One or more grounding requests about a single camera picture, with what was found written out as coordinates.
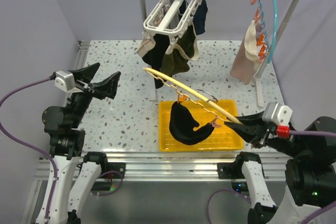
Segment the blue round clip hanger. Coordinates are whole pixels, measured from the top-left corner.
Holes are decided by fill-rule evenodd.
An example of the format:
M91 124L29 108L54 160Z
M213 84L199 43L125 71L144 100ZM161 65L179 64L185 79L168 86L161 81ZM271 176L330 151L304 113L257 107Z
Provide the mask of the blue round clip hanger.
M260 22L260 27L257 28L258 60L269 64L278 35L278 3L277 0L250 0L250 5L256 6L254 20Z

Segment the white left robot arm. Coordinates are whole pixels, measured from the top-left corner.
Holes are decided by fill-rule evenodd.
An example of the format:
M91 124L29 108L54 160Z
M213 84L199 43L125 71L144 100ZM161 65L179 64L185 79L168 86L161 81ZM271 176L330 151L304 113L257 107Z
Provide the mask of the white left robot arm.
M44 131L50 136L49 178L36 223L80 223L84 203L99 178L124 179L125 164L108 162L104 152L82 154L85 130L79 124L92 99L114 99L121 72L93 83L100 67L56 71L55 87L69 95L64 106L50 106L42 114Z

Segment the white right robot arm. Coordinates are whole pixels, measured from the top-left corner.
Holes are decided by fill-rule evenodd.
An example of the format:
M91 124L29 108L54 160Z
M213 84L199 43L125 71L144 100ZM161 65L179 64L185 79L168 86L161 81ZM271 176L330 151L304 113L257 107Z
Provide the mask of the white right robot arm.
M255 148L271 147L290 158L285 194L277 206L269 194L260 156L240 152L228 171L244 178L250 194L248 223L309 223L335 207L335 119L321 116L304 131L287 120L270 120L265 112L225 122Z

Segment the yellow round clip hanger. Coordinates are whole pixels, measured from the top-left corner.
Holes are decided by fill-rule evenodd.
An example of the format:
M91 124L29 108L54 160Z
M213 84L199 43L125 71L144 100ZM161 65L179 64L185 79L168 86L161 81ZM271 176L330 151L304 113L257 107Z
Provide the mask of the yellow round clip hanger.
M215 119L221 120L223 122L233 122L236 124L243 125L243 123L235 116L230 114L228 111L217 105L216 102L204 95L198 93L196 90L186 86L185 84L169 77L159 71L152 68L145 67L142 69L154 79L161 81L164 85L172 88L177 93L177 97L186 97L192 103L199 105L207 113L213 114Z

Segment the pink beige underwear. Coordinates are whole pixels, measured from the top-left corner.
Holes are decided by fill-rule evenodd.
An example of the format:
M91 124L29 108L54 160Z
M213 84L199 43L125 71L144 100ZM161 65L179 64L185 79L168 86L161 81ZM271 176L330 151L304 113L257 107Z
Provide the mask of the pink beige underwear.
M261 65L258 60L257 47L257 28L259 27L260 22L253 19L241 41L230 71L230 75L241 81L244 85L248 85L251 82Z

